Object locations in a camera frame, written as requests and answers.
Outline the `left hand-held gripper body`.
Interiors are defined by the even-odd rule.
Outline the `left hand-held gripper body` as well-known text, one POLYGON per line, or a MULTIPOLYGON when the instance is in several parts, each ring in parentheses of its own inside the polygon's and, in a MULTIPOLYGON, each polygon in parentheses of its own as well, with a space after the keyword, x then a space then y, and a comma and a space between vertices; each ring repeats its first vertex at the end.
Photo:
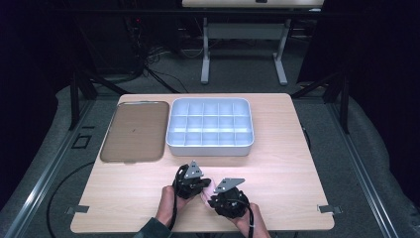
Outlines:
POLYGON ((202 171, 195 161, 181 166, 175 174, 172 186, 177 196, 188 199, 203 189, 202 171))

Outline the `grey tape piece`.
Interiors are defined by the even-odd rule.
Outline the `grey tape piece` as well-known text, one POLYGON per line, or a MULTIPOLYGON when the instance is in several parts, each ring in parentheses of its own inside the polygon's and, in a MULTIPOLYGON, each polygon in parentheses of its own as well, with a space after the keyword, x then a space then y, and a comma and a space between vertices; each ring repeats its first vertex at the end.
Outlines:
POLYGON ((70 206, 65 213, 69 215, 74 215, 75 213, 86 213, 89 210, 89 207, 86 205, 75 205, 70 206))
POLYGON ((318 210, 320 213, 329 213, 332 215, 341 214, 343 212, 340 206, 333 205, 319 205, 318 210))

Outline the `grey metal floor rail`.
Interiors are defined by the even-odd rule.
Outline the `grey metal floor rail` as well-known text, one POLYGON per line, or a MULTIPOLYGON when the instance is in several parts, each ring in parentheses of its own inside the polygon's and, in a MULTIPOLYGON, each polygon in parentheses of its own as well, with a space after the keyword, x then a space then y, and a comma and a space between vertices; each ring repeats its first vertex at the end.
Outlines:
POLYGON ((93 100, 82 103, 79 119, 71 124, 70 105, 61 101, 40 149, 32 160, 11 198, 0 211, 0 238, 19 238, 52 186, 64 162, 65 154, 76 140, 78 130, 91 108, 93 100))
POLYGON ((327 103, 326 108, 332 117, 333 123, 344 140, 345 146, 350 154, 350 164, 355 172, 359 185, 365 195, 368 206, 376 220, 383 238, 400 238, 392 221, 378 195, 368 171, 362 161, 350 134, 347 134, 340 124, 339 111, 334 104, 327 103))

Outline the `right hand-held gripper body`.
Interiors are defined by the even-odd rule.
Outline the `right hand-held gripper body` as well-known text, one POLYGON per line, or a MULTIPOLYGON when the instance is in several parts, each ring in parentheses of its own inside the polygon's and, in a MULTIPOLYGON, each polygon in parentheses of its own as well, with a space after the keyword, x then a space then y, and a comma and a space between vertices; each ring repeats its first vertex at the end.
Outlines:
POLYGON ((214 208, 216 213, 228 218, 242 217, 250 203, 245 194, 238 189, 244 178, 223 178, 216 186, 215 195, 220 197, 221 205, 214 208))

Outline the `black metal stand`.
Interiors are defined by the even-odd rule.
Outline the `black metal stand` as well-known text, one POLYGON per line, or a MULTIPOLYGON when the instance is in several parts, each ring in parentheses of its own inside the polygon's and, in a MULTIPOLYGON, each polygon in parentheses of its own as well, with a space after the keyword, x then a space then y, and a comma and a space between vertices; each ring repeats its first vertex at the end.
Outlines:
POLYGON ((321 80, 312 82, 303 89, 292 93, 291 97, 293 99, 300 98, 322 85, 326 85, 325 92, 322 95, 325 103, 334 103, 337 98, 340 98, 339 123, 343 131, 349 134, 348 107, 350 101, 350 83, 348 76, 344 72, 334 72, 321 80))
POLYGON ((93 86, 97 82, 119 95, 128 94, 128 91, 108 81, 104 77, 88 69, 77 69, 70 80, 70 105, 71 105, 71 124, 70 130, 73 130, 78 124, 80 116, 79 93, 82 93, 87 100, 95 100, 98 92, 93 86))

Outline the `white compartment storage box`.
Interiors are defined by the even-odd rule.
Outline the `white compartment storage box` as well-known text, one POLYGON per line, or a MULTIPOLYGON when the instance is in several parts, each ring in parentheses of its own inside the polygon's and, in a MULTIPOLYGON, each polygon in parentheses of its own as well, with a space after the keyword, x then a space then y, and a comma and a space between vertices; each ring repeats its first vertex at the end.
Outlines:
POLYGON ((166 144, 180 157, 244 157, 255 140, 251 105, 240 97, 183 97, 172 102, 166 144))

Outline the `desk with white legs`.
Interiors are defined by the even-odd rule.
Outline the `desk with white legs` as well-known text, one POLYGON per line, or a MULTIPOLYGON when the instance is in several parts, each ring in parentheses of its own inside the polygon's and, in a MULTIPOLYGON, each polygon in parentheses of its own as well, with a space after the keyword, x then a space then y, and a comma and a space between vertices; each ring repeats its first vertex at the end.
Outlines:
MULTIPOLYGON (((295 13, 319 12, 325 0, 182 0, 182 6, 191 10, 285 10, 295 13)), ((291 19, 286 18, 279 23, 215 23, 208 17, 203 18, 203 62, 201 82, 207 84, 210 75, 209 41, 214 40, 276 40, 278 48, 272 54, 277 78, 280 85, 287 84, 282 64, 282 55, 290 30, 291 19)))

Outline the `person's right hand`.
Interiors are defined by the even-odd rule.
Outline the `person's right hand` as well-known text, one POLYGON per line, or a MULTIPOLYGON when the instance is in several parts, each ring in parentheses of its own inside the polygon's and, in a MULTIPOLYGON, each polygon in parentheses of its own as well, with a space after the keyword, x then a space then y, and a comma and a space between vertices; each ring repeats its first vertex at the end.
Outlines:
POLYGON ((250 229, 253 229, 253 238, 270 238, 261 210, 253 202, 250 203, 250 209, 247 209, 242 217, 230 218, 230 221, 246 238, 250 238, 250 229))

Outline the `brown translucent box lid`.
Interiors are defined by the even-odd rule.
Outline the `brown translucent box lid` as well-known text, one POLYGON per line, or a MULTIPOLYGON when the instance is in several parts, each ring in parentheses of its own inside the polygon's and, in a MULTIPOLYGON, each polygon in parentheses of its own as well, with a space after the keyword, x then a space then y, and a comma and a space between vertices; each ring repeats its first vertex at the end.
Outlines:
POLYGON ((164 153, 169 105, 164 101, 117 105, 100 152, 105 163, 157 161, 164 153))

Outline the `person's left hand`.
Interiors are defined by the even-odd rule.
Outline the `person's left hand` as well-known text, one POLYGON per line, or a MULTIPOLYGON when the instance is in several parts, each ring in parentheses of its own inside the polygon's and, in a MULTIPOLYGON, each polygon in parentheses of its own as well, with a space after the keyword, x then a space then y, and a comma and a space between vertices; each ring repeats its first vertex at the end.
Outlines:
POLYGON ((183 199, 174 193, 172 185, 164 186, 161 190, 155 218, 166 227, 169 227, 172 223, 174 212, 180 212, 188 202, 188 199, 183 199))

